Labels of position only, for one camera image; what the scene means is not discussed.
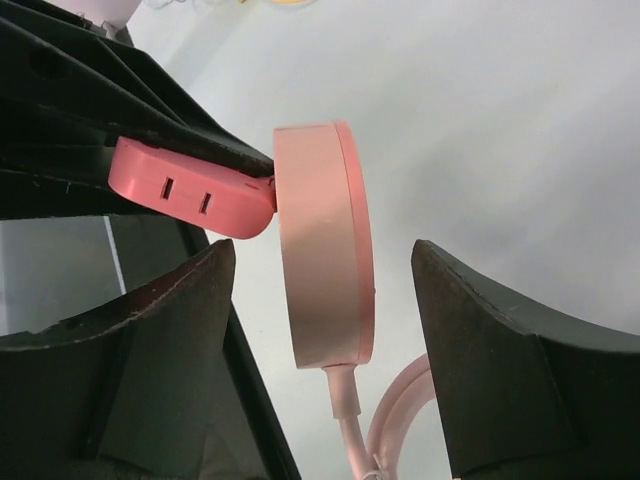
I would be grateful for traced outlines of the pink round socket hub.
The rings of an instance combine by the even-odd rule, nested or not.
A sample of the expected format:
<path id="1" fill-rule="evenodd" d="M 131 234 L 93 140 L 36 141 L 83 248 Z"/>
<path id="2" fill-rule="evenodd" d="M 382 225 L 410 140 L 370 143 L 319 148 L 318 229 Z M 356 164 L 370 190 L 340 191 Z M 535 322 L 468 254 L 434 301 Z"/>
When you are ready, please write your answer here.
<path id="1" fill-rule="evenodd" d="M 274 167 L 297 368 L 369 362 L 375 280 L 366 187 L 349 125 L 275 130 Z"/>

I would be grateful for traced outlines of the red pink cube charger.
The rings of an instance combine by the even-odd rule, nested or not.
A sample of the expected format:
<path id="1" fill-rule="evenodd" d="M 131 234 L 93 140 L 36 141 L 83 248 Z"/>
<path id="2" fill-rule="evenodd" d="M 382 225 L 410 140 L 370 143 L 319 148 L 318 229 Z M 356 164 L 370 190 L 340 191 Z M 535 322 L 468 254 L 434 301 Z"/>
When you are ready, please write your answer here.
<path id="1" fill-rule="evenodd" d="M 240 240 L 270 224 L 272 183 L 125 137 L 116 143 L 108 177 L 114 192 L 138 205 Z"/>

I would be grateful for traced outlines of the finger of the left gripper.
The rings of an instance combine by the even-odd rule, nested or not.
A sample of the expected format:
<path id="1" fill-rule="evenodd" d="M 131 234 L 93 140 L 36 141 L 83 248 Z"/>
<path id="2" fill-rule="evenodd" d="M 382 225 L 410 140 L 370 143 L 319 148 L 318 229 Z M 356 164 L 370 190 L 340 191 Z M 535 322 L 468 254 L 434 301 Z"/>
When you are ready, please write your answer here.
<path id="1" fill-rule="evenodd" d="M 1 219 L 144 215 L 150 210 L 109 188 L 1 171 Z"/>
<path id="2" fill-rule="evenodd" d="M 149 55 L 42 14 L 1 17 L 1 95 L 252 177 L 272 160 L 224 130 Z"/>

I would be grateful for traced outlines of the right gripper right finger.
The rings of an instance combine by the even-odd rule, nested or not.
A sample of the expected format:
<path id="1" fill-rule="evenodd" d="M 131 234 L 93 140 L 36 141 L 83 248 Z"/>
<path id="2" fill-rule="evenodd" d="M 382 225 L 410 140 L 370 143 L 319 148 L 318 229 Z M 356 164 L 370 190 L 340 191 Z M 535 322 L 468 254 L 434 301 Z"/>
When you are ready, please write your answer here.
<path id="1" fill-rule="evenodd" d="M 429 241 L 411 264 L 455 477 L 638 477 L 636 335 L 547 307 Z"/>

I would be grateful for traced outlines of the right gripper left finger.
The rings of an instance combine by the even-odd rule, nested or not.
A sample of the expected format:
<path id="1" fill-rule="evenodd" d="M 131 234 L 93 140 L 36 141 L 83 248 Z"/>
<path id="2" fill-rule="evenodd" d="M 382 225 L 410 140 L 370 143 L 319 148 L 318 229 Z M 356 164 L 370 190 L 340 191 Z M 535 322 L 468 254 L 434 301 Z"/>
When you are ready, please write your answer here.
<path id="1" fill-rule="evenodd" d="M 5 479 L 194 479 L 234 282 L 231 241 L 1 340 Z"/>

